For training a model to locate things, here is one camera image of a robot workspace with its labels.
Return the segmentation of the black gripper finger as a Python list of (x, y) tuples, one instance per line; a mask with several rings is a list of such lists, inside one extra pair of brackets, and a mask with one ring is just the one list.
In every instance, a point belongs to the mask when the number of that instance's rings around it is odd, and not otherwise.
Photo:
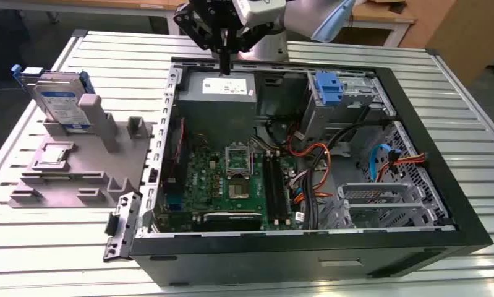
[(275, 24), (262, 24), (254, 28), (227, 29), (228, 75), (232, 60), (239, 53), (247, 54), (244, 59), (280, 61), (284, 59), (286, 32)]
[(214, 57), (219, 59), (220, 73), (228, 75), (228, 56), (223, 48), (222, 29), (212, 28), (210, 21), (204, 21), (202, 17), (196, 18), (198, 15), (192, 4), (182, 4), (178, 6), (172, 19), (198, 46), (212, 52)]

